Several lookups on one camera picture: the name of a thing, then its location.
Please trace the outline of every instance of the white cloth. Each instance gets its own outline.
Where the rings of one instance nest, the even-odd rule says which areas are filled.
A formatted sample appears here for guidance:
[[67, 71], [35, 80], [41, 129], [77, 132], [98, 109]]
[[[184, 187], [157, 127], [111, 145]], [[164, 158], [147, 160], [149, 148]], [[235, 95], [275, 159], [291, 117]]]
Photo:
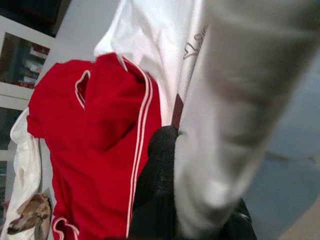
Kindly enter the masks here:
[[186, 237], [217, 231], [248, 188], [319, 40], [319, 4], [120, 2], [94, 53], [122, 54], [154, 76], [162, 125], [171, 123], [177, 93], [184, 102], [174, 189]]
[[319, 44], [320, 2], [212, 2], [175, 148], [177, 215], [192, 239], [217, 232], [245, 193]]
[[180, 96], [185, 98], [206, 26], [207, 1], [122, 0], [95, 47], [96, 57], [116, 52], [153, 76], [163, 126], [171, 124], [178, 82]]
[[12, 141], [17, 144], [13, 163], [16, 175], [0, 240], [35, 239], [34, 228], [14, 235], [7, 234], [9, 223], [20, 217], [17, 209], [38, 191], [41, 181], [39, 139], [34, 138], [27, 132], [28, 114], [29, 109], [26, 108], [16, 120], [10, 132]]

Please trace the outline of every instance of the glass door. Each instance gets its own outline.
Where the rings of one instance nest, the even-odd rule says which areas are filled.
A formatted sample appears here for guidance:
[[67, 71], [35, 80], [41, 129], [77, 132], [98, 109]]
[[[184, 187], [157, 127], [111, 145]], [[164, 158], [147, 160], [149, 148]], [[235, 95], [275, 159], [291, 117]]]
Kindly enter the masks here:
[[53, 40], [0, 16], [0, 95], [30, 99]]

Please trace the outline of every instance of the white sleeve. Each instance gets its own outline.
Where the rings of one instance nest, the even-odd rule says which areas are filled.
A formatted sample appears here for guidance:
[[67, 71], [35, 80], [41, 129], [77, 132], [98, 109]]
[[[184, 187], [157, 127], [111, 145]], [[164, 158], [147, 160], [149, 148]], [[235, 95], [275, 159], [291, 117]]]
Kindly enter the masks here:
[[16, 120], [10, 132], [12, 141], [17, 144], [13, 162], [15, 178], [0, 240], [34, 239], [34, 228], [14, 235], [7, 234], [9, 223], [20, 217], [17, 213], [18, 208], [38, 192], [41, 181], [39, 139], [34, 138], [27, 131], [28, 114], [29, 109], [26, 108]]
[[217, 233], [319, 43], [320, 1], [213, 0], [175, 147], [184, 237]]

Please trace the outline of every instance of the red shirt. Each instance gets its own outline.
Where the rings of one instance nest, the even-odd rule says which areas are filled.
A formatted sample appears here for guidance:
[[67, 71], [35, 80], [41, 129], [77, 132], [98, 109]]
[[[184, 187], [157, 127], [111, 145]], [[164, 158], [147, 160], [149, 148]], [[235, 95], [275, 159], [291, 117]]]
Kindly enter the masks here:
[[147, 146], [161, 126], [158, 87], [115, 53], [56, 64], [35, 87], [28, 131], [50, 149], [55, 240], [125, 237]]

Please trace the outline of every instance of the white cabinet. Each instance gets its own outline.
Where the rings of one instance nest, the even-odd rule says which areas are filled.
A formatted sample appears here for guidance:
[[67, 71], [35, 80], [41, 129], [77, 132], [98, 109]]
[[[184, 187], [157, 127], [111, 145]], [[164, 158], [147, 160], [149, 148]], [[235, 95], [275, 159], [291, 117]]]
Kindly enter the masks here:
[[[10, 199], [16, 145], [10, 131], [28, 106], [55, 39], [0, 16], [0, 203]], [[0, 206], [0, 225], [3, 222]]]
[[54, 40], [0, 16], [0, 95], [30, 98]]

